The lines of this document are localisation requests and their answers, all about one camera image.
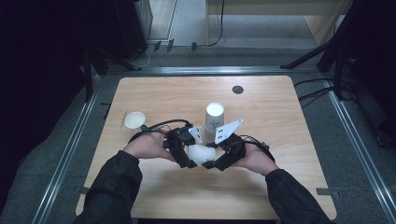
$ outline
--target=wooden table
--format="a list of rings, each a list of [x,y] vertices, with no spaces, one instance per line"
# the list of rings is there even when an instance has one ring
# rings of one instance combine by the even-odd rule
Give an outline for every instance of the wooden table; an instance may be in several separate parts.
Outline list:
[[[334,25],[347,12],[351,2],[352,0],[227,0],[224,3],[224,15],[303,15],[315,42],[320,46],[331,37]],[[221,15],[221,4],[221,0],[206,0],[206,44],[209,44],[209,15]]]
[[[243,87],[242,94],[233,93]],[[132,133],[125,116],[141,111],[148,126],[186,119],[203,126],[211,102],[225,106],[225,121],[243,119],[237,134],[248,134],[270,146],[276,163],[300,181],[329,218],[336,216],[318,156],[291,80],[275,77],[127,77],[120,81],[99,140],[85,187],[102,165],[123,149]],[[278,219],[267,198],[264,177],[243,168],[180,169],[163,159],[140,160],[143,182],[131,211],[141,218]],[[81,195],[77,214],[82,211]]]

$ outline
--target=person's right hand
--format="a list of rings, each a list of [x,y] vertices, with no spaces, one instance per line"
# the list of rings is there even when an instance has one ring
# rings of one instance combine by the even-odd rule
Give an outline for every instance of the person's right hand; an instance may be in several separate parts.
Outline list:
[[[245,144],[247,153],[244,158],[233,164],[236,167],[244,167],[261,175],[268,175],[279,167],[261,149],[253,144]]]

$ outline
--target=person's left hand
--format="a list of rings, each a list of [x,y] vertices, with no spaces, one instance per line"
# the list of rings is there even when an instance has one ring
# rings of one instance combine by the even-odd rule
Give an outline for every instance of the person's left hand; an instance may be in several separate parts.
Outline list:
[[[138,159],[163,158],[175,161],[172,154],[163,148],[163,133],[144,133],[129,143],[123,151],[133,155]]]

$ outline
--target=wooden tabletop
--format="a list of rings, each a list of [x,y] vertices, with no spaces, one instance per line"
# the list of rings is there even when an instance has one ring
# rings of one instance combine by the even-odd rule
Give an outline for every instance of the wooden tabletop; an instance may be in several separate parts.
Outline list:
[[[241,86],[241,94],[233,93]],[[120,81],[85,182],[90,187],[100,168],[133,135],[123,125],[127,114],[141,111],[148,126],[169,119],[204,125],[211,102],[225,107],[225,121],[243,119],[236,134],[251,135],[270,146],[279,167],[287,170],[318,200],[329,218],[336,211],[318,155],[291,79],[274,77],[127,77]],[[182,127],[183,123],[171,125]],[[220,156],[223,151],[217,149]],[[163,160],[140,160],[143,181],[132,217],[203,219],[277,219],[263,176],[243,168],[181,169]],[[81,213],[84,195],[76,209]]]

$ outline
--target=white cup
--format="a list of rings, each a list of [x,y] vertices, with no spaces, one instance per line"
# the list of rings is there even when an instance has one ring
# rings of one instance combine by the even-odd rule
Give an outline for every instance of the white cup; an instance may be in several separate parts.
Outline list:
[[[201,145],[189,146],[188,156],[190,160],[201,165],[207,161],[214,161],[216,158],[216,150],[213,147],[205,147]]]
[[[135,111],[126,116],[124,124],[134,133],[142,132],[142,125],[145,124],[146,116],[142,112]]]
[[[205,127],[210,132],[224,125],[224,106],[221,103],[210,103],[206,107]]]
[[[205,127],[205,131],[204,131],[204,143],[208,144],[208,143],[212,143],[215,141],[215,137],[216,137],[216,131],[210,131]]]

